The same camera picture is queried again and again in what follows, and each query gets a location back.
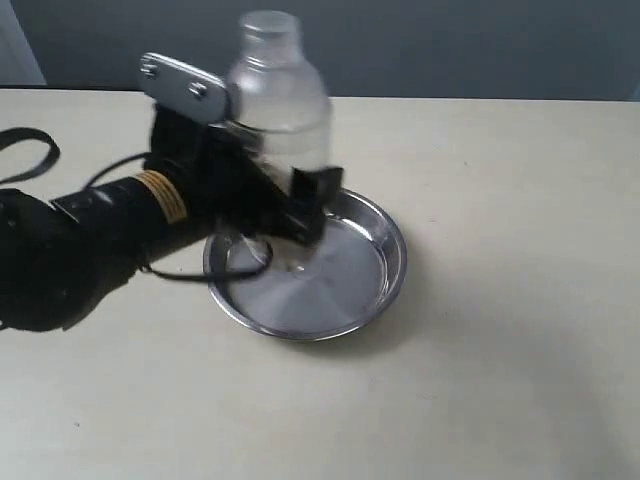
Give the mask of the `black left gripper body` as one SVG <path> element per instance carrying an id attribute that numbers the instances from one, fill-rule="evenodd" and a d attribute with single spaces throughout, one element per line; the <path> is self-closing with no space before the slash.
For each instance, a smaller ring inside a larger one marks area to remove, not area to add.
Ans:
<path id="1" fill-rule="evenodd" d="M 156 260 L 222 225 L 269 234 L 280 192 L 226 134 L 156 104 L 149 147 L 142 170 L 119 182 L 123 252 Z"/>

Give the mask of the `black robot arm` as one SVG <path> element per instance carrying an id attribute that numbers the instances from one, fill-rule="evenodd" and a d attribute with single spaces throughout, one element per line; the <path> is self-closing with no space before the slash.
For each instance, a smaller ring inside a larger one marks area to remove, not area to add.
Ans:
<path id="1" fill-rule="evenodd" d="M 302 247 L 321 240 L 343 171 L 294 169 L 281 190 L 243 139 L 157 106 L 140 173 L 41 201 L 1 189 L 1 325 L 66 330 L 152 263 L 221 227 Z"/>

